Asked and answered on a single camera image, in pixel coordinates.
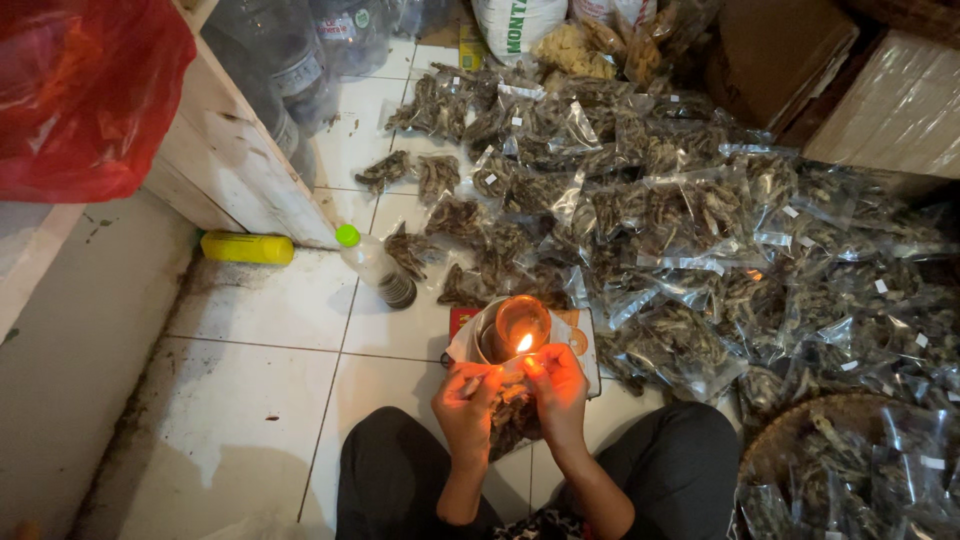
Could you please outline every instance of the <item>dark pants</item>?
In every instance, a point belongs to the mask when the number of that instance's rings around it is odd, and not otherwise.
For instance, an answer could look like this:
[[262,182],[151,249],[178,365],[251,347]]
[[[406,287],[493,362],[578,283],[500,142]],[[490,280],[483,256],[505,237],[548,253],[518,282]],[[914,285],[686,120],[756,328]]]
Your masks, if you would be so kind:
[[[715,408],[676,402],[638,420],[597,456],[633,501],[627,538],[723,538],[733,510],[739,447]],[[421,538],[434,518],[450,457],[405,412],[383,407],[350,432],[340,456],[337,538]],[[560,504],[572,500],[567,488]],[[475,525],[501,525],[486,499]]]

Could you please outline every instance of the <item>dirty floor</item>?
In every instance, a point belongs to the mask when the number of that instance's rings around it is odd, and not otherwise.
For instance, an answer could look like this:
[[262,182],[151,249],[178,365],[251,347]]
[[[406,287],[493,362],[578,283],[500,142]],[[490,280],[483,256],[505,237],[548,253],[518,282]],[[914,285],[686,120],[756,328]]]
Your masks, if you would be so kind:
[[[391,47],[370,77],[343,80],[340,119],[314,139],[324,212],[381,238],[401,221],[408,232],[422,228],[417,186],[374,198],[352,173],[392,149],[461,155],[378,129],[385,102],[390,109],[412,99],[418,69],[457,61],[455,49],[398,39]],[[279,269],[201,260],[193,272],[123,419],[135,430],[105,464],[83,537],[194,539],[266,512],[299,519],[308,538],[332,539],[340,446],[357,422],[393,405],[444,441],[429,408],[444,377],[449,309],[435,302],[442,267],[430,269],[403,311],[358,284],[336,253],[299,250]],[[661,405],[657,391],[638,398],[602,379],[602,395],[587,407],[590,447],[605,447]],[[541,441],[493,464],[484,494],[510,522],[548,503],[561,479]]]

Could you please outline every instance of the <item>water bottle label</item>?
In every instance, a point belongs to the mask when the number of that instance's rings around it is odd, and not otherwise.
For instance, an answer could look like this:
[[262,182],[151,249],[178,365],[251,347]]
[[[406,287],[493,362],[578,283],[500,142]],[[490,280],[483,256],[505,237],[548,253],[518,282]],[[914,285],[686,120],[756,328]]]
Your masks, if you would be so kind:
[[[367,10],[360,10],[360,12],[366,13]],[[370,23],[370,16],[367,14],[361,25],[360,12],[357,12],[356,15],[357,26],[367,28],[367,24]],[[336,18],[318,19],[317,34],[323,39],[352,39],[357,37],[357,29],[353,26],[353,19],[344,13]]]
[[370,24],[370,12],[367,10],[360,10],[356,13],[356,15],[353,16],[353,20],[356,21],[358,28],[367,28],[367,25]]
[[289,97],[306,90],[323,73],[324,67],[317,62],[314,51],[311,50],[297,63],[275,73],[272,79],[280,96]]
[[276,146],[280,148],[280,152],[289,159],[297,151],[297,145],[300,144],[300,131],[297,129],[297,122],[294,122],[289,114],[283,114],[282,122],[274,141],[276,141]]

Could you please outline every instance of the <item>red plastic bag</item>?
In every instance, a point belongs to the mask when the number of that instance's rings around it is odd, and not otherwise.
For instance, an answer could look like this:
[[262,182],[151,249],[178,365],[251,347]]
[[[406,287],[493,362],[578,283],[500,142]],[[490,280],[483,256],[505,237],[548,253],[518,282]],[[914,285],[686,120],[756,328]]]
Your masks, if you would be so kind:
[[8,0],[0,21],[0,200],[129,197],[197,54],[170,0]]

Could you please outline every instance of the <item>lighter flame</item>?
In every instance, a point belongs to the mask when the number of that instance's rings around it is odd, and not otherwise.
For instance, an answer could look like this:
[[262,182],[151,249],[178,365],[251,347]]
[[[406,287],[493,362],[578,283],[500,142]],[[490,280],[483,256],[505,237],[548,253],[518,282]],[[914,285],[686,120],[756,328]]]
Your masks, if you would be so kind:
[[523,336],[523,339],[520,340],[520,344],[516,346],[517,353],[522,353],[530,348],[534,344],[534,336],[531,333],[528,333]]

